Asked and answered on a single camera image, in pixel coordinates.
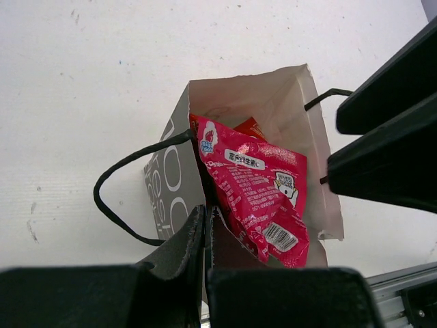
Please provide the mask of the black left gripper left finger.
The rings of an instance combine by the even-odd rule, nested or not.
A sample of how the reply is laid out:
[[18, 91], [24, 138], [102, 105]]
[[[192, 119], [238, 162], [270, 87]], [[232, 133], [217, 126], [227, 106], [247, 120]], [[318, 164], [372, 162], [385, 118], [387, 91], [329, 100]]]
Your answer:
[[137, 264], [138, 327], [199, 327], [205, 206], [192, 209], [169, 240]]

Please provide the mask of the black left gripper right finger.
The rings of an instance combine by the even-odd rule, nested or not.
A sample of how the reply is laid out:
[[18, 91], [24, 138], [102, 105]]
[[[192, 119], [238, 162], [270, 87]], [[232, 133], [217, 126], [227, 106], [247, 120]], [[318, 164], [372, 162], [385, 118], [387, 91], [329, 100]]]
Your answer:
[[206, 224], [206, 292], [213, 327], [270, 327], [268, 293], [273, 271], [227, 229], [214, 206]]

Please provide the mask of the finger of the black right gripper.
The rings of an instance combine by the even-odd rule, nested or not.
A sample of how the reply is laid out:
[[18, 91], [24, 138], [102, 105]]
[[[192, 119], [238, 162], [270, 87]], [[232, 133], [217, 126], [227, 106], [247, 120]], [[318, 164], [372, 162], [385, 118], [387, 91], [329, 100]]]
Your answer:
[[436, 212], [436, 99], [331, 155], [327, 183], [337, 195]]
[[436, 19], [338, 108], [341, 134], [364, 135], [436, 93]]

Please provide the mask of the pink small snack packet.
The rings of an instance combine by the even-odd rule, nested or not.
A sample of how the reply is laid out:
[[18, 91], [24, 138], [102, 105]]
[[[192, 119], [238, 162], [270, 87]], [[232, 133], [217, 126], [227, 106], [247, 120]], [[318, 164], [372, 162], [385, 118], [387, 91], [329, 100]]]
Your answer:
[[306, 265], [306, 156], [201, 116], [196, 140], [233, 235], [260, 262]]

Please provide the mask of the white paper coffee bag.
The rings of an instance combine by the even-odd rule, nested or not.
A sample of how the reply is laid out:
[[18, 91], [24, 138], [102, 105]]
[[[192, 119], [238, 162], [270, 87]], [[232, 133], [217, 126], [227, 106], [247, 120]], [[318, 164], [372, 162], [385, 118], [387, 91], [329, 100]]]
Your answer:
[[[255, 119], [268, 142], [307, 158], [308, 196], [303, 220], [309, 230], [308, 267], [325, 267], [325, 239], [344, 237], [339, 198], [320, 181], [327, 173], [330, 145], [313, 77], [307, 65], [257, 75], [189, 81], [162, 133], [167, 140], [199, 115], [235, 127]], [[158, 237], [167, 240], [189, 212], [206, 200], [189, 143], [155, 152], [144, 168]]]

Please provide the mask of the red snack packet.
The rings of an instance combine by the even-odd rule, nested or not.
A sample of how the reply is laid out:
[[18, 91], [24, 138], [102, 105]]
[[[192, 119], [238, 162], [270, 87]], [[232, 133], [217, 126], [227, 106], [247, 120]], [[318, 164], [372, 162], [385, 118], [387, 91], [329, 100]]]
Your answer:
[[[196, 135], [199, 126], [199, 116], [190, 113], [188, 117], [189, 117], [191, 129]], [[243, 133], [245, 135], [254, 137], [256, 139], [261, 139], [262, 141], [266, 141], [266, 138], [262, 133], [259, 124], [256, 122], [254, 118], [249, 118], [248, 120], [245, 120], [243, 123], [234, 127], [234, 130], [239, 133]]]

